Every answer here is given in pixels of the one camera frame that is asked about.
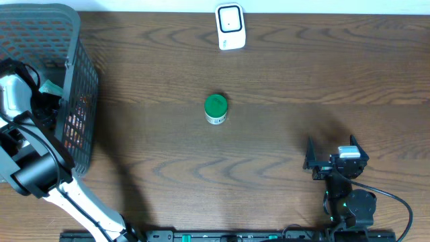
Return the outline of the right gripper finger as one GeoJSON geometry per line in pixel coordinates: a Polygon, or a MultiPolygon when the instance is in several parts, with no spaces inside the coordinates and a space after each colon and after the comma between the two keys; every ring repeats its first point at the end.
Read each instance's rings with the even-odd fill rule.
{"type": "Polygon", "coordinates": [[[357,147],[361,159],[365,159],[365,160],[369,159],[368,154],[362,149],[362,147],[359,145],[357,139],[355,138],[355,136],[353,134],[350,135],[349,141],[350,141],[351,146],[357,147]]]}
{"type": "Polygon", "coordinates": [[[315,155],[315,150],[314,150],[314,144],[313,144],[313,141],[312,141],[311,137],[308,138],[308,144],[307,144],[305,162],[306,163],[314,163],[314,162],[316,162],[316,155],[315,155]]]}

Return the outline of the teal wet wipes pack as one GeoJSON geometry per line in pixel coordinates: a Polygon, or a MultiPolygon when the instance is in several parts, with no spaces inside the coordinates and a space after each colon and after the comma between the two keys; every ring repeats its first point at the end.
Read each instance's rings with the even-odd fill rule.
{"type": "Polygon", "coordinates": [[[49,79],[47,79],[39,88],[38,90],[40,93],[48,93],[51,95],[59,96],[61,97],[63,94],[63,88],[60,86],[54,84],[49,79]]]}

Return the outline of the red orange snack packet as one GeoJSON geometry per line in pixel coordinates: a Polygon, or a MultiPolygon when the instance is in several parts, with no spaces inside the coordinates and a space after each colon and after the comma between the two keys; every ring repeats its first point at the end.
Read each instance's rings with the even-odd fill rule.
{"type": "Polygon", "coordinates": [[[89,115],[91,96],[81,94],[79,100],[75,102],[75,109],[67,117],[64,129],[66,139],[64,145],[70,152],[76,149],[83,149],[86,143],[86,121],[89,115]]]}

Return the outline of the green lid jar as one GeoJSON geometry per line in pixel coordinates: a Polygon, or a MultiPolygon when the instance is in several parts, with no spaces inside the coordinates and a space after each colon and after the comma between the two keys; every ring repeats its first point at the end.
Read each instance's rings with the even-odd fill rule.
{"type": "Polygon", "coordinates": [[[220,94],[212,94],[204,103],[206,120],[213,125],[221,124],[226,120],[228,112],[227,99],[220,94]]]}

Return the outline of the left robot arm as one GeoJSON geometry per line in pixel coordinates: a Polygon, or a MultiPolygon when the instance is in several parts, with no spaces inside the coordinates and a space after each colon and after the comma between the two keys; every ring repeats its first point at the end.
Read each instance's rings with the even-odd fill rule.
{"type": "Polygon", "coordinates": [[[30,65],[1,61],[1,176],[17,193],[63,209],[96,241],[146,241],[77,175],[73,158],[50,131],[60,97],[41,92],[41,82],[30,65]]]}

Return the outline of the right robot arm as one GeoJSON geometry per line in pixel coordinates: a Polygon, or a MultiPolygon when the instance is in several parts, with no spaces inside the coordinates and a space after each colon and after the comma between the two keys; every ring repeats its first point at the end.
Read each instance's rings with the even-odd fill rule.
{"type": "Polygon", "coordinates": [[[319,161],[312,139],[308,139],[304,169],[312,170],[313,180],[323,180],[326,192],[325,213],[331,224],[312,236],[313,241],[368,241],[367,228],[374,224],[376,195],[363,189],[353,189],[352,181],[362,174],[368,164],[368,154],[353,135],[350,145],[340,146],[338,153],[319,161]]]}

